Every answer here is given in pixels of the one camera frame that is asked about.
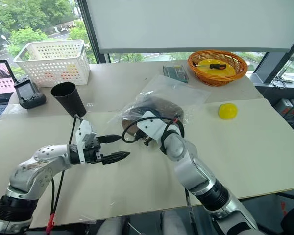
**yellow ball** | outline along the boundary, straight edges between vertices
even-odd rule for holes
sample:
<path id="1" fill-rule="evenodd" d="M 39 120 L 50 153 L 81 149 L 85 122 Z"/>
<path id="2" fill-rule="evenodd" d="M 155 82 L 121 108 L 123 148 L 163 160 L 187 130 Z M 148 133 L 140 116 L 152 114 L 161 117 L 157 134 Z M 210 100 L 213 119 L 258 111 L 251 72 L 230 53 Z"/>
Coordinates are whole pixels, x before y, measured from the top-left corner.
<path id="1" fill-rule="evenodd" d="M 219 117 L 224 120 L 234 119 L 238 113 L 239 109 L 233 103 L 222 104 L 219 107 Z"/>

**black cup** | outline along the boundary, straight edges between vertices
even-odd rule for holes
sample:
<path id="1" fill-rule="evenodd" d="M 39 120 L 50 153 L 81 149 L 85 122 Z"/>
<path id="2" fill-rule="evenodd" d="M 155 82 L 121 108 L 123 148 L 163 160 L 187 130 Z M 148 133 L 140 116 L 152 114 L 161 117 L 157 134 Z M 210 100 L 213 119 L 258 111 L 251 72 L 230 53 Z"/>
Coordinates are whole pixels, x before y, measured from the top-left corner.
<path id="1" fill-rule="evenodd" d="M 65 110 L 74 117 L 75 114 L 80 117 L 86 114 L 86 109 L 78 95 L 76 85 L 72 82 L 63 82 L 55 85 L 51 90 L 51 95 L 56 98 Z"/>

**orange woven basket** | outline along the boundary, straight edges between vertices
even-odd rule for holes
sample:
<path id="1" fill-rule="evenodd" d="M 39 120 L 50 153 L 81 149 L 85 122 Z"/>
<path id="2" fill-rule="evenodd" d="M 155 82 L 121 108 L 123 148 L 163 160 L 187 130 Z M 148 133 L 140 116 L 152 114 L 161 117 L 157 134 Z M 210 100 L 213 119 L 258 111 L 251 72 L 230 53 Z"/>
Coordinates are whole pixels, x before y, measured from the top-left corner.
<path id="1" fill-rule="evenodd" d="M 195 65 L 201 60 L 217 59 L 229 63 L 235 69 L 234 76 L 220 77 L 204 73 L 197 69 Z M 209 86 L 224 86 L 230 82 L 242 78 L 247 72 L 247 64 L 240 56 L 223 50 L 200 50 L 190 55 L 188 64 L 196 74 L 197 78 Z"/>

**white plastic basket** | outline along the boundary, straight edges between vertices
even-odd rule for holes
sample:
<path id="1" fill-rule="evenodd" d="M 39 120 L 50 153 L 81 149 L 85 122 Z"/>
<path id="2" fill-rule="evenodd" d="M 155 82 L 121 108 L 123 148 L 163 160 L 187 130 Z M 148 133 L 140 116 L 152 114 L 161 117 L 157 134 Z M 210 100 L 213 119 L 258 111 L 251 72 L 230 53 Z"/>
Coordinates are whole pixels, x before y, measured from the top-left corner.
<path id="1" fill-rule="evenodd" d="M 89 63 L 83 40 L 28 43 L 15 57 L 16 62 L 39 87 L 61 82 L 85 85 Z"/>

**screwdriver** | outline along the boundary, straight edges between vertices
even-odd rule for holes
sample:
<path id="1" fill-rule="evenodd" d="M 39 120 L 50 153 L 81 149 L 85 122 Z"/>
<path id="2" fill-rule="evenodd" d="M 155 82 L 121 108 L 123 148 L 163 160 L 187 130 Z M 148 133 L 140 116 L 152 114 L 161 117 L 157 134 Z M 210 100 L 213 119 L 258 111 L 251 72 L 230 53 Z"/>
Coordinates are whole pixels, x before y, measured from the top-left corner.
<path id="1" fill-rule="evenodd" d="M 226 68 L 226 64 L 210 64 L 210 65 L 195 65 L 197 67 L 209 67 L 210 69 L 223 70 Z"/>

